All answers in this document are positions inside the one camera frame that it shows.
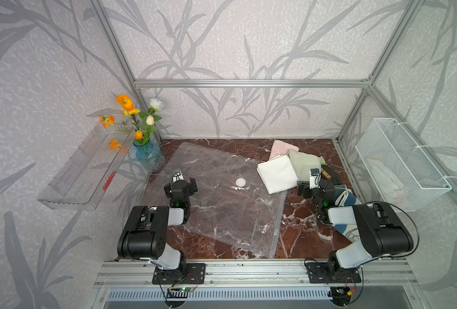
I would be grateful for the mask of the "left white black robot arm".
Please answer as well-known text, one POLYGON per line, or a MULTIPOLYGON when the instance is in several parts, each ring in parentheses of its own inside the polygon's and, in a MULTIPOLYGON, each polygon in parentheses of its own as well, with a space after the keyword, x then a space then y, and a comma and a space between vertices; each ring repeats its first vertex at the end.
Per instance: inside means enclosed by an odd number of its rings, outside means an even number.
POLYGON ((175 176, 164 190, 170 199, 168 206, 132 208, 118 240, 117 253, 123 259, 147 260, 160 270, 185 275, 186 257, 167 243, 167 233, 168 227, 187 223, 190 197, 198 191, 196 180, 175 176))

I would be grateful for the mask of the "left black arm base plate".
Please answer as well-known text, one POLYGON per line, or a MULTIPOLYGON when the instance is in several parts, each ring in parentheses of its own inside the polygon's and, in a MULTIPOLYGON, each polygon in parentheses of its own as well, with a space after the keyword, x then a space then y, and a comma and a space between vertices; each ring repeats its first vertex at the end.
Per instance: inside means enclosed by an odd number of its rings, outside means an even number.
POLYGON ((152 284, 154 285, 179 285, 203 284, 206 274, 205 263, 187 263, 174 270, 160 270, 155 268, 152 284))

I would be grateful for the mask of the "blue patterned towel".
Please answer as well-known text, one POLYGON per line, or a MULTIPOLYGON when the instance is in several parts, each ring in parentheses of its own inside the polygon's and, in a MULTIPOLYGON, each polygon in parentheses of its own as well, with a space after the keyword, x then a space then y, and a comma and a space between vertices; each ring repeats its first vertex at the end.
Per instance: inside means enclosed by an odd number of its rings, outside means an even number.
POLYGON ((330 220, 333 227, 345 236, 349 241, 356 242, 360 240, 360 235, 355 221, 352 206, 359 205, 362 202, 355 197, 350 189, 345 189, 335 200, 335 207, 331 210, 332 215, 337 215, 338 223, 330 220))

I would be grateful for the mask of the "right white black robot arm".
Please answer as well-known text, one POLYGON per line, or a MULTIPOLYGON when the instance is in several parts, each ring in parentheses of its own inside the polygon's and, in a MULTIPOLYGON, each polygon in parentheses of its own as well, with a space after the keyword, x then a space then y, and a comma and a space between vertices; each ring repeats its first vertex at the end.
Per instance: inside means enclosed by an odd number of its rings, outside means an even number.
POLYGON ((347 247, 333 251, 326 263, 311 263, 315 274, 323 270, 331 277, 358 270, 362 265, 382 257, 406 257, 417 249, 402 220, 394 211, 397 206, 387 202, 339 205, 331 201, 335 189, 331 175, 318 168, 308 170, 309 180, 298 182, 298 195, 312 199, 318 219, 334 227, 354 227, 358 240, 347 247))

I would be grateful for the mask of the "white towel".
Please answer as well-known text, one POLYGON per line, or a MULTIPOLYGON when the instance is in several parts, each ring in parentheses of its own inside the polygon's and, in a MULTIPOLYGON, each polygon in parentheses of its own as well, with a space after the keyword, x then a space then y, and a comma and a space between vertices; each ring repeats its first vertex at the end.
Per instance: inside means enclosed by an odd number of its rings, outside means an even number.
POLYGON ((258 164, 257 171, 268 194, 279 193, 297 186, 298 177, 286 154, 258 164))

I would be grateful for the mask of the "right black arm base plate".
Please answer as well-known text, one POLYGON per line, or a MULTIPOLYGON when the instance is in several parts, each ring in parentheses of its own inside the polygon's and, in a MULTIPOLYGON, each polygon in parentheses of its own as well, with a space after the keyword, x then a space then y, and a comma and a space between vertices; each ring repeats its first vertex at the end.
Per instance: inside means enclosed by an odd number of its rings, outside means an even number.
POLYGON ((343 269, 337 261, 304 260, 310 283, 362 283, 359 269, 343 269))

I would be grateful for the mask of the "clear plastic vacuum bag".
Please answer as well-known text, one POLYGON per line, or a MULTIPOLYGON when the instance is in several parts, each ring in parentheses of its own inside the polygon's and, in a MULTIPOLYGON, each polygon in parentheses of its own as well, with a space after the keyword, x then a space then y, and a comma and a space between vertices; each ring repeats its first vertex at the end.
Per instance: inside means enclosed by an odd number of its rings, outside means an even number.
POLYGON ((268 194, 259 161, 184 142, 147 186, 141 202, 168 205, 164 185, 180 169, 196 180, 186 224, 168 228, 168 243, 189 259, 274 258, 286 192, 268 194), (237 178, 245 187, 235 184, 237 178))

